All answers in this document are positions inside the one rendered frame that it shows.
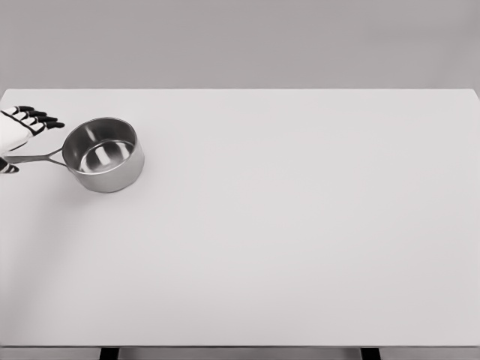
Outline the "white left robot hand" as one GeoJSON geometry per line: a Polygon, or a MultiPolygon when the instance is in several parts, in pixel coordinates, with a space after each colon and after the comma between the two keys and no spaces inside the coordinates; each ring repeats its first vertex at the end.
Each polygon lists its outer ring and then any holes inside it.
{"type": "Polygon", "coordinates": [[[20,170],[4,158],[44,131],[63,128],[65,124],[46,112],[32,106],[13,106],[0,109],[0,174],[18,173],[20,170]]]}

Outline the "steel saucepan with long handle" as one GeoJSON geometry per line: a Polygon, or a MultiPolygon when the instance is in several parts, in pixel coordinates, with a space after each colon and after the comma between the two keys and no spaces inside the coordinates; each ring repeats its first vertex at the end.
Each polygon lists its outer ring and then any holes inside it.
{"type": "Polygon", "coordinates": [[[114,193],[132,185],[143,171],[145,155],[134,127],[102,117],[74,128],[61,148],[42,155],[7,156],[12,164],[48,161],[67,168],[87,190],[114,193]]]}

